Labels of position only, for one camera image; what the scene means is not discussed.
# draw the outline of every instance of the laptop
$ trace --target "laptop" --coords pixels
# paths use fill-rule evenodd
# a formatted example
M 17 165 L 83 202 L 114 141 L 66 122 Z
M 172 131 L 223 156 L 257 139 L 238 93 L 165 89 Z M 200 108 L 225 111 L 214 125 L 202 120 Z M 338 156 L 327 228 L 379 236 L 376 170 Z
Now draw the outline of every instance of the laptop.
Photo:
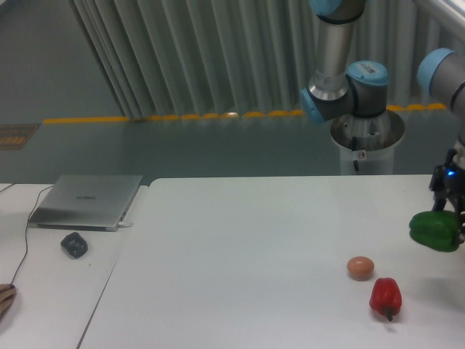
M 62 175 L 29 219 L 32 228 L 117 231 L 140 175 Z

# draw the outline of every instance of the hand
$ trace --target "hand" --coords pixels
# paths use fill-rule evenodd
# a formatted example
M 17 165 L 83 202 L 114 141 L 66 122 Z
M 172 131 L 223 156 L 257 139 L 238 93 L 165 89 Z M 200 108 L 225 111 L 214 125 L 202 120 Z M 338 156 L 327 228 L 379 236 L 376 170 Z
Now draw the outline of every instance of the hand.
M 0 285 L 0 317 L 12 306 L 15 298 L 15 286 L 9 284 Z

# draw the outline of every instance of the black mouse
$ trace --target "black mouse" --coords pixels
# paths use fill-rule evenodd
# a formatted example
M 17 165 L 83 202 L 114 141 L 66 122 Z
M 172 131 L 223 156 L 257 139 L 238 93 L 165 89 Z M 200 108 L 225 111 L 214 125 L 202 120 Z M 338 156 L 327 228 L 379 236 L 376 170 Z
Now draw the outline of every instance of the black mouse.
M 87 242 L 79 235 L 77 231 L 67 235 L 62 241 L 61 246 L 69 253 L 71 257 L 79 258 L 87 252 Z

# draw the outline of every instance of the cable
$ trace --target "cable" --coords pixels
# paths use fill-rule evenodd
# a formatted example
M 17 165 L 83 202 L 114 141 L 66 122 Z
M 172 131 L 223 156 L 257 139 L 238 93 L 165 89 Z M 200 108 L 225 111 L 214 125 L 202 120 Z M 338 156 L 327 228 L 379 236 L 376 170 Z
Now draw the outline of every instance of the cable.
M 39 192 L 39 194 L 37 195 L 36 204 L 34 205 L 34 208 L 32 208 L 32 211 L 31 211 L 31 213 L 30 213 L 29 216 L 28 216 L 28 221 L 27 221 L 27 223 L 26 223 L 26 228 L 25 228 L 25 230 L 24 230 L 24 239 L 25 239 L 25 242 L 26 242 L 26 252 L 24 253 L 23 258 L 21 259 L 21 262 L 20 262 L 20 264 L 18 265 L 18 267 L 17 267 L 17 269 L 16 269 L 16 271 L 15 271 L 15 274 L 13 275 L 12 282 L 10 282 L 10 284 L 13 284 L 13 282 L 15 281 L 16 275 L 17 275 L 18 271 L 20 271 L 21 265 L 23 264 L 24 260 L 26 259 L 26 256 L 28 255 L 28 250 L 29 250 L 29 248 L 28 248 L 28 225 L 29 225 L 29 219 L 31 218 L 31 216 L 32 216 L 32 214 L 33 214 L 33 212 L 34 212 L 34 210 L 36 209 L 36 206 L 37 206 L 37 203 L 39 202 L 39 199 L 40 199 L 40 197 L 41 197 L 41 194 L 42 194 L 44 191 L 46 191 L 47 189 L 50 189 L 51 187 L 53 187 L 53 185 L 50 185 L 49 187 L 47 187 L 47 188 L 45 188 L 45 189 L 42 189 L 42 190 Z
M 16 183 L 10 184 L 10 185 L 8 185 L 7 187 L 5 187 L 5 188 L 3 188 L 2 190 L 0 190 L 0 193 L 1 193 L 2 191 L 5 191 L 5 190 L 8 189 L 8 188 L 11 188 L 13 185 L 16 185 L 16 184 L 21 184 L 21 183 L 20 183 L 20 182 L 16 182 Z

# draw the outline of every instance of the red bell pepper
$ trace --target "red bell pepper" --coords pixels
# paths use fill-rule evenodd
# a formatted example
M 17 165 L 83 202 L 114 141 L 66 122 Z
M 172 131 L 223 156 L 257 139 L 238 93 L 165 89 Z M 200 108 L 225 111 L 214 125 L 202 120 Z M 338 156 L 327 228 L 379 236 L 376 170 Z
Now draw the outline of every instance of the red bell pepper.
M 379 278 L 371 293 L 370 306 L 392 321 L 393 315 L 400 312 L 402 297 L 399 286 L 393 278 Z

